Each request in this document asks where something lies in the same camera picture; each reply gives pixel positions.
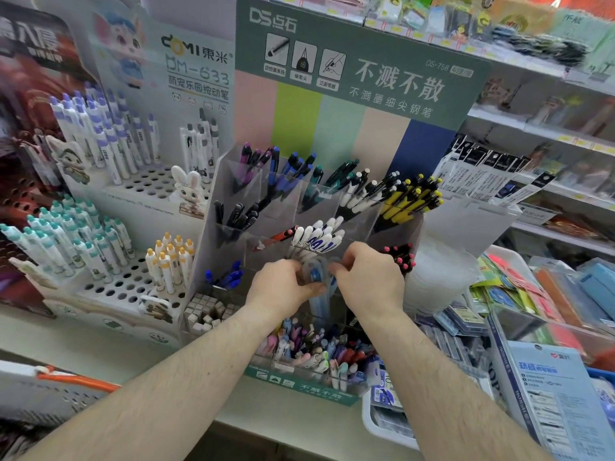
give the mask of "cartoon rabbit cutout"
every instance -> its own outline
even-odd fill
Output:
[[[176,191],[172,194],[174,200],[180,202],[180,213],[195,217],[205,218],[203,202],[205,196],[201,187],[201,176],[196,171],[186,172],[180,166],[171,168],[175,180]]]
[[[132,21],[120,14],[94,13],[96,35],[113,58],[111,70],[123,84],[141,89],[143,84],[142,65],[145,62],[145,34],[137,17]]]

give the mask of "cartoon character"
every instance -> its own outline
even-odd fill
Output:
[[[201,176],[196,171],[186,172],[180,166],[173,166],[171,174],[175,180],[176,191],[172,198],[179,199],[180,212],[195,218],[204,218],[202,204],[205,201]]]
[[[62,166],[62,172],[80,184],[88,184],[90,175],[86,169],[90,163],[83,155],[83,150],[76,142],[62,142],[52,136],[46,136],[47,145],[52,152],[53,158]]]
[[[111,66],[114,76],[129,87],[141,89],[145,34],[139,19],[130,21],[113,12],[104,16],[94,13],[94,26],[98,39],[115,60]]]

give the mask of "white table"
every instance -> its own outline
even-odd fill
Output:
[[[7,307],[0,307],[0,349],[116,384],[126,383],[171,354],[112,330]],[[216,420],[334,460],[423,459],[418,451],[368,433],[360,403],[347,408],[249,377],[239,380]]]

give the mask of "color stripe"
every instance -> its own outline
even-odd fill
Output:
[[[455,134],[456,131],[412,120],[387,173],[400,171],[402,177],[419,173],[431,176]]]
[[[359,158],[359,168],[369,168],[372,179],[386,175],[410,120],[398,115],[367,108],[354,143],[352,158]]]
[[[350,158],[365,110],[363,105],[322,97],[312,153],[323,169],[333,171]]]
[[[277,82],[235,70],[235,142],[254,149],[271,145]]]
[[[271,142],[280,147],[280,155],[310,155],[321,100],[318,92],[278,83]]]

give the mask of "pink stripe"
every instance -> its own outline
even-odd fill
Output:
[[[235,142],[253,149],[271,145],[277,82],[235,70]]]
[[[385,177],[409,123],[408,118],[367,108],[352,149],[352,158],[361,160],[358,168],[369,168],[371,179]]]

